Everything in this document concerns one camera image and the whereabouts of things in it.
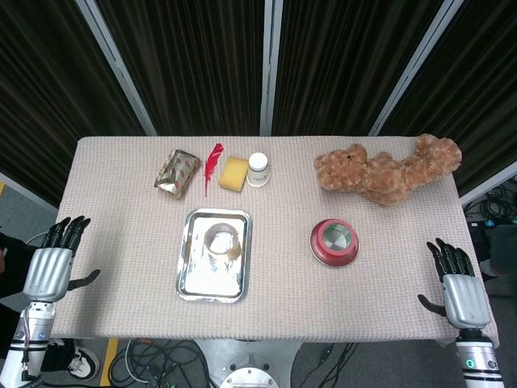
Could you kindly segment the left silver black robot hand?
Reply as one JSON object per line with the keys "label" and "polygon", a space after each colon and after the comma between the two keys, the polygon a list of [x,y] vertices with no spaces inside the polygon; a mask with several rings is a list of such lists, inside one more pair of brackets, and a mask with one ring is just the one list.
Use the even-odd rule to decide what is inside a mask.
{"label": "left silver black robot hand", "polygon": [[82,234],[90,218],[70,217],[53,225],[32,256],[23,287],[23,294],[34,302],[54,303],[69,291],[86,287],[100,274],[95,269],[88,276],[71,280],[71,270]]}

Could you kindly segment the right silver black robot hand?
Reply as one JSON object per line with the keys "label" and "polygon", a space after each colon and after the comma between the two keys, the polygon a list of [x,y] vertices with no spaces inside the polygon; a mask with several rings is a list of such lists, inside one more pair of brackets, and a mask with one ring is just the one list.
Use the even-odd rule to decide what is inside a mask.
{"label": "right silver black robot hand", "polygon": [[435,262],[443,304],[432,303],[422,294],[419,302],[426,310],[445,317],[458,331],[482,331],[491,322],[490,307],[469,256],[440,238],[428,242],[427,248]]}

